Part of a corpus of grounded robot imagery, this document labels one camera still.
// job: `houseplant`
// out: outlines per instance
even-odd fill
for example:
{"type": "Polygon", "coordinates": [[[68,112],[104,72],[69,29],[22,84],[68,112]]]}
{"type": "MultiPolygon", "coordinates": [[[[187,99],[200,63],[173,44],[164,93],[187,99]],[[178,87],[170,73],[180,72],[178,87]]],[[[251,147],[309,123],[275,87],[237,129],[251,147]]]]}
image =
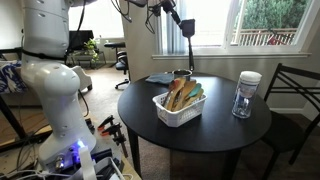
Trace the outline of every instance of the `houseplant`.
{"type": "Polygon", "coordinates": [[[88,42],[84,43],[85,53],[92,55],[91,61],[95,62],[99,60],[98,53],[95,51],[96,49],[96,41],[93,39],[89,39],[88,42]]]}

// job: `black pole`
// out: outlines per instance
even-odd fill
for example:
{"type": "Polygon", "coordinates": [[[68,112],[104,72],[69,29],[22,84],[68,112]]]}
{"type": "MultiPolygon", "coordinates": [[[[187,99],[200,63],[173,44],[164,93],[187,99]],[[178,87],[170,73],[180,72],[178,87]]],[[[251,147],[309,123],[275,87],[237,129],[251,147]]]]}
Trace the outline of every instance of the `black pole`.
{"type": "Polygon", "coordinates": [[[16,131],[20,139],[26,138],[27,134],[24,131],[24,129],[20,126],[20,123],[16,119],[16,117],[12,114],[11,110],[7,106],[7,104],[4,102],[2,97],[0,96],[0,109],[3,113],[3,115],[7,118],[8,122],[11,124],[13,129],[16,131]]]}
{"type": "Polygon", "coordinates": [[[193,62],[193,52],[192,52],[190,37],[188,37],[188,42],[189,42],[189,69],[190,69],[190,71],[193,71],[194,70],[194,62],[193,62]]]}

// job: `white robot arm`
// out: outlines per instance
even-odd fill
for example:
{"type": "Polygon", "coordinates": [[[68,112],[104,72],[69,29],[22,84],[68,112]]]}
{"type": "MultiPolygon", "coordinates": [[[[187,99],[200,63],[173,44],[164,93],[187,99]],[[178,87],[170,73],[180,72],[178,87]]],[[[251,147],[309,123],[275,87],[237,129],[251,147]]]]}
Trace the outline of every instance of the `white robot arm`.
{"type": "MultiPolygon", "coordinates": [[[[91,151],[97,139],[88,129],[77,91],[77,74],[61,62],[69,46],[70,7],[96,0],[24,0],[24,42],[21,76],[38,94],[53,133],[40,146],[42,170],[54,172],[56,162],[72,165],[81,146],[91,151]]],[[[128,0],[144,7],[147,0],[128,0]]]]}

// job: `window sill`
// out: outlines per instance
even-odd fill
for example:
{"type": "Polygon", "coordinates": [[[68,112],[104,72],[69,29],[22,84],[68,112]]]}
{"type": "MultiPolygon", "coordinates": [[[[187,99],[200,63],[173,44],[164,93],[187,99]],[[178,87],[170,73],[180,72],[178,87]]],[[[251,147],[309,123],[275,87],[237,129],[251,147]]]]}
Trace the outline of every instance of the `window sill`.
{"type": "MultiPolygon", "coordinates": [[[[211,55],[193,55],[194,59],[287,59],[287,58],[307,58],[311,53],[279,53],[279,54],[211,54],[211,55]]],[[[165,55],[158,54],[151,56],[153,60],[185,60],[189,56],[186,55],[165,55]]]]}

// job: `tree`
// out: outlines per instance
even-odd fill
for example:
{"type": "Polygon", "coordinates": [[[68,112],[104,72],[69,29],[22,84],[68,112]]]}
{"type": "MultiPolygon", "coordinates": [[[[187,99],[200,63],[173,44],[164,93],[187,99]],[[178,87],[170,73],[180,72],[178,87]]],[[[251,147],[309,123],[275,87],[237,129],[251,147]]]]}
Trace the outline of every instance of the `tree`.
{"type": "Polygon", "coordinates": [[[242,29],[297,28],[309,0],[248,0],[242,29]]]}

